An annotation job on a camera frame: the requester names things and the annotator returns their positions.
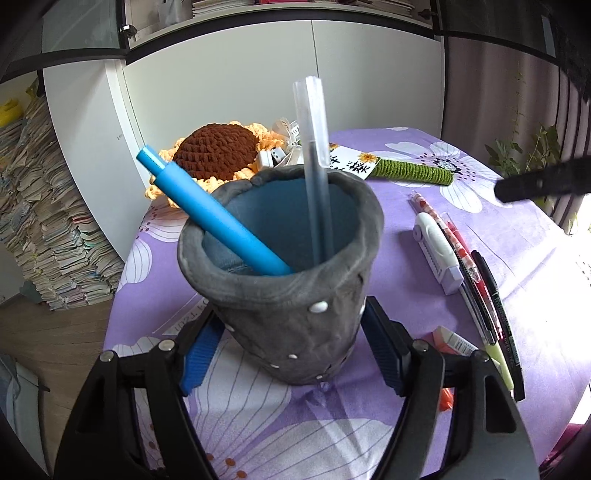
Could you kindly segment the grey clay pen holder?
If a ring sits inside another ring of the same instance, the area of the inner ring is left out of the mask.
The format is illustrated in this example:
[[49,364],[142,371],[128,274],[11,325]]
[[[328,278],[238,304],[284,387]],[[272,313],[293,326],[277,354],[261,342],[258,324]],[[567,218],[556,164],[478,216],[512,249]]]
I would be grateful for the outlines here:
[[312,259],[301,165],[266,169],[213,194],[293,274],[259,275],[192,221],[177,243],[190,286],[256,365],[291,385],[325,382],[349,358],[384,231],[383,210],[367,182],[339,170],[329,171],[328,181],[335,253],[322,264]]

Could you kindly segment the blue pen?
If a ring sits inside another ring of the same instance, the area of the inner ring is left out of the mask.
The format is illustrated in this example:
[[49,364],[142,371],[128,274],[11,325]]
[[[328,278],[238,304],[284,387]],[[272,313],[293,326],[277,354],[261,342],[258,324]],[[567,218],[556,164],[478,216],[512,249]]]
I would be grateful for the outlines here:
[[283,259],[264,245],[175,163],[165,162],[149,146],[144,146],[136,155],[136,159],[155,177],[155,185],[195,224],[235,253],[256,273],[266,276],[294,273]]

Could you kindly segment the translucent grey gel pen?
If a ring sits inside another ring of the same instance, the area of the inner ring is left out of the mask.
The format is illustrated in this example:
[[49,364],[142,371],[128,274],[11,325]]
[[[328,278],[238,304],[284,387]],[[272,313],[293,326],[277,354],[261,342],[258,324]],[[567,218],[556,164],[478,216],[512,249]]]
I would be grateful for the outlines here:
[[329,133],[322,80],[308,76],[294,82],[294,104],[300,129],[301,154],[310,218],[312,258],[315,265],[335,254],[329,197]]

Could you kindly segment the orange marker pen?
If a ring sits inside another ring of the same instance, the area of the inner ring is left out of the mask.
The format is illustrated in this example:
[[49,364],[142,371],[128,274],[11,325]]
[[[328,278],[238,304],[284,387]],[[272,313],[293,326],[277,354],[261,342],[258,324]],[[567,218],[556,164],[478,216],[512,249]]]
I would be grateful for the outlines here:
[[454,393],[450,388],[443,388],[441,391],[439,410],[445,412],[452,410],[454,406]]

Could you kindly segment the green potted plant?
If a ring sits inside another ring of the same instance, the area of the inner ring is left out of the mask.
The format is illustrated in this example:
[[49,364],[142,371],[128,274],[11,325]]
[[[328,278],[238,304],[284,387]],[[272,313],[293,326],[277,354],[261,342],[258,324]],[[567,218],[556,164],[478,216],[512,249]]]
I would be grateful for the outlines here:
[[[561,161],[561,144],[556,125],[540,124],[531,135],[532,145],[524,150],[516,141],[497,139],[486,145],[488,164],[502,177],[529,173]],[[538,197],[533,202],[543,210],[567,235],[572,233],[576,213],[571,211],[572,199],[568,197]]]

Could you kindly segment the black marker pen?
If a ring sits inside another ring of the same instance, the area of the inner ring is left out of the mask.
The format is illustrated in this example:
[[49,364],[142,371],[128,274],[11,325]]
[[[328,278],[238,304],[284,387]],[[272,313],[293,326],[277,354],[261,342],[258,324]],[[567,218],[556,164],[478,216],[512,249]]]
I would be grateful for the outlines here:
[[488,289],[489,295],[491,296],[493,306],[499,318],[499,324],[501,326],[502,338],[506,347],[507,353],[509,354],[508,367],[512,374],[514,381],[514,398],[516,402],[523,401],[526,397],[525,383],[523,377],[523,371],[519,354],[514,342],[513,333],[505,312],[505,308],[500,297],[499,287],[497,282],[485,260],[485,258],[477,251],[471,252],[472,258],[476,263],[476,266],[483,277],[485,285]]

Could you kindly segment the yellow-green highlighter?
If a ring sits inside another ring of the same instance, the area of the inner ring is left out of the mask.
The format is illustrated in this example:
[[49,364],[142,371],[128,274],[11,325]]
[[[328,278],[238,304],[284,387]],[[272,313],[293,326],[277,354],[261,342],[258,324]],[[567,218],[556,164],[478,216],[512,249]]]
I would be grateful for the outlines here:
[[498,367],[499,373],[501,374],[507,389],[511,394],[513,394],[514,381],[499,343],[485,344],[484,348],[487,354],[494,360],[495,365]]

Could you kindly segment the purple floral tablecloth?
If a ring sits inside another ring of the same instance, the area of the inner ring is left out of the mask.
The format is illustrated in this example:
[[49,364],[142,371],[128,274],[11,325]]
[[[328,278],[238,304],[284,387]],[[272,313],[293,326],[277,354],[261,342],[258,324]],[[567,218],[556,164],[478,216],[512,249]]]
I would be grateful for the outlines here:
[[[518,405],[538,461],[556,455],[590,381],[590,250],[531,202],[504,205],[496,174],[417,129],[332,133],[332,141],[386,159],[452,171],[447,187],[376,181],[385,231],[370,295],[415,337],[444,326],[473,344],[480,335],[460,294],[446,295],[414,240],[420,194],[479,252],[497,282],[522,366]],[[105,347],[144,353],[204,310],[176,260],[183,213],[147,211],[120,280]],[[231,337],[219,345],[204,384],[185,401],[222,479],[368,479],[393,433],[403,401],[384,383],[365,338],[331,381],[290,386],[246,358]]]

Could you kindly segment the red pen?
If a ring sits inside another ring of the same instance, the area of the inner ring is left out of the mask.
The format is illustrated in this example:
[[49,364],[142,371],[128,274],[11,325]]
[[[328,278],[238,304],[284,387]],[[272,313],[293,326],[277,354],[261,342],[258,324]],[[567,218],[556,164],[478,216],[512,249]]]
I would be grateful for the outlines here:
[[[461,243],[461,245],[464,247],[464,249],[466,251],[469,250],[467,242],[464,240],[464,238],[462,237],[462,235],[460,234],[460,231],[458,230],[457,226],[453,223],[452,219],[450,216],[446,217],[446,223],[448,225],[448,227],[451,229],[452,233],[456,236],[456,238],[458,239],[458,241]],[[483,271],[482,268],[479,267],[476,263],[476,258],[473,254],[469,254],[470,258],[472,259],[473,263],[475,264],[475,268],[478,272],[478,281],[476,282],[478,291],[483,299],[483,302],[485,304],[485,306],[488,309],[489,312],[489,316],[491,318],[491,323],[492,325],[495,327],[495,330],[497,332],[497,336],[499,339],[503,339],[504,335],[503,335],[503,331],[502,331],[502,327],[501,324],[499,322],[491,295],[488,291],[488,288],[486,286],[486,283],[484,281],[484,276],[483,276]]]

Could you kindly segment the small white correction pen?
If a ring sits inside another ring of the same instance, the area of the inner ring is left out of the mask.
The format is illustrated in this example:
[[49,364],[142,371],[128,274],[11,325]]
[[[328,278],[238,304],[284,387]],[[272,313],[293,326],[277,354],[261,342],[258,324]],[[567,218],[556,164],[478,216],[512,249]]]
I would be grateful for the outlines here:
[[444,326],[438,326],[433,331],[435,347],[442,353],[471,356],[478,349],[477,346]]

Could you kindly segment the pink patterned pen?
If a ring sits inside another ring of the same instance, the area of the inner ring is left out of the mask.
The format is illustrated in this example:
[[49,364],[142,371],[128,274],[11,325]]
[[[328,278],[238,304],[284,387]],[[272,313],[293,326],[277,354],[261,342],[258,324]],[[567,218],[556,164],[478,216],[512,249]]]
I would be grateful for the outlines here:
[[465,282],[469,286],[469,290],[477,303],[477,306],[481,309],[481,315],[484,320],[484,325],[490,332],[490,337],[494,343],[497,343],[500,339],[497,336],[495,327],[491,323],[491,318],[487,307],[485,306],[483,299],[478,291],[476,282],[478,281],[478,272],[475,268],[475,264],[469,256],[468,251],[464,249],[461,243],[458,241],[456,236],[452,233],[451,229],[444,222],[443,218],[437,213],[437,211],[427,202],[427,200],[418,192],[411,195],[411,199],[414,204],[418,207],[420,212],[428,213],[438,224],[440,229],[444,232],[448,242],[452,246],[454,253],[459,259],[460,265],[463,267],[465,273]]

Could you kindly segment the white correction tape dispenser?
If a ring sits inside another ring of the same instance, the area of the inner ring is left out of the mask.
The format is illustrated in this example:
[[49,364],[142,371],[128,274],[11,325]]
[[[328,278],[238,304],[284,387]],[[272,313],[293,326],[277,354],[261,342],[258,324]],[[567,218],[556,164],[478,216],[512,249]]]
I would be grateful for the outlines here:
[[444,293],[456,293],[463,283],[459,260],[436,220],[426,212],[418,213],[413,237]]

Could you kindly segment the tall pile of books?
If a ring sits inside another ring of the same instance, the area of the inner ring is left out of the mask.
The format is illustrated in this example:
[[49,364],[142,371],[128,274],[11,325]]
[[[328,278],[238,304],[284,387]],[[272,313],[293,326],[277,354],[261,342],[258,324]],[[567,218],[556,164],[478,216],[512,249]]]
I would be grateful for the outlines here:
[[75,184],[43,97],[1,129],[1,244],[52,310],[111,299],[123,270]]

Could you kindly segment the green crocheted stem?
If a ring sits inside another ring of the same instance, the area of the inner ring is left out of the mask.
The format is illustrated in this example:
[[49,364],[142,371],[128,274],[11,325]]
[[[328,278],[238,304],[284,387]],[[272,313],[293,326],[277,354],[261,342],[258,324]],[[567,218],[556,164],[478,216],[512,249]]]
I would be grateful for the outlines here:
[[369,177],[438,186],[449,186],[454,181],[454,174],[447,169],[387,159],[377,162]]

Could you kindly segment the white flower gift tag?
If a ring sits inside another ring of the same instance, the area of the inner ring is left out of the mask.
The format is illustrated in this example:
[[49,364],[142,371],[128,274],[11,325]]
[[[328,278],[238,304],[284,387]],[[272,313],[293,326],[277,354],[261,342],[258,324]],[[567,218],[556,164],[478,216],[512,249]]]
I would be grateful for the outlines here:
[[345,146],[335,146],[329,151],[329,166],[353,174],[362,180],[367,179],[377,167],[380,158]]

